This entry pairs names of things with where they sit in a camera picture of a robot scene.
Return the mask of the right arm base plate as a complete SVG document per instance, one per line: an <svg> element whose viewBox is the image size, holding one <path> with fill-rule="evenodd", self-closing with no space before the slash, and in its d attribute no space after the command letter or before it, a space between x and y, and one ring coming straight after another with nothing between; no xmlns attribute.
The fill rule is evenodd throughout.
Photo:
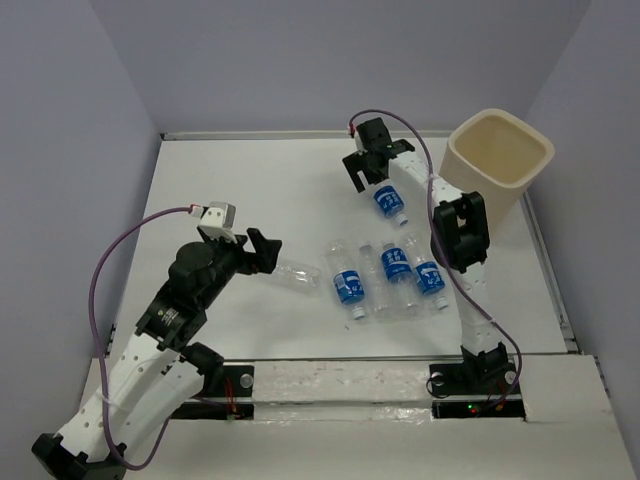
<svg viewBox="0 0 640 480"><path fill-rule="evenodd" d="M436 363L429 366L425 382L432 397L434 419L526 418L519 386L508 397L516 368L510 364L504 372L491 374L488 381L472 385L462 376L461 363Z"/></svg>

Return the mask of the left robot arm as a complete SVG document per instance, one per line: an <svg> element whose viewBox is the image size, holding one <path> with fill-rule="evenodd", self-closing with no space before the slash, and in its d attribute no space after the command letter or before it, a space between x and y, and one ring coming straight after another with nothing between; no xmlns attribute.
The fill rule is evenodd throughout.
<svg viewBox="0 0 640 480"><path fill-rule="evenodd" d="M121 479L135 469L132 459L151 434L163 433L186 400L220 386L223 357L193 339L207 309L234 275L272 273L281 248L256 228L183 245L100 387L33 444L45 470L56 479Z"/></svg>

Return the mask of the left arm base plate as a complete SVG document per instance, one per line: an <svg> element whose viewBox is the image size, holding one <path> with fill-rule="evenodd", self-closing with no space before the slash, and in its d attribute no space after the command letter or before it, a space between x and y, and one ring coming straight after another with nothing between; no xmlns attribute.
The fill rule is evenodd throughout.
<svg viewBox="0 0 640 480"><path fill-rule="evenodd" d="M173 420L251 420L254 416L252 364L225 364L219 378L207 376L203 389L185 401Z"/></svg>

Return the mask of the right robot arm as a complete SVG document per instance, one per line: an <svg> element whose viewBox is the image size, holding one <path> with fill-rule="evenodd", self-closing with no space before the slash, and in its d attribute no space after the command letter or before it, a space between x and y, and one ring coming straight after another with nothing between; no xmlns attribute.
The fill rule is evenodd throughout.
<svg viewBox="0 0 640 480"><path fill-rule="evenodd" d="M389 180L425 202L431 250L449 275L461 323L462 361L445 366L444 386L452 395L512 394L520 380L522 355L488 312L484 264L490 238L483 197L436 175L425 144L426 158L421 159L405 140L356 136L355 143L356 151L343 164L359 192Z"/></svg>

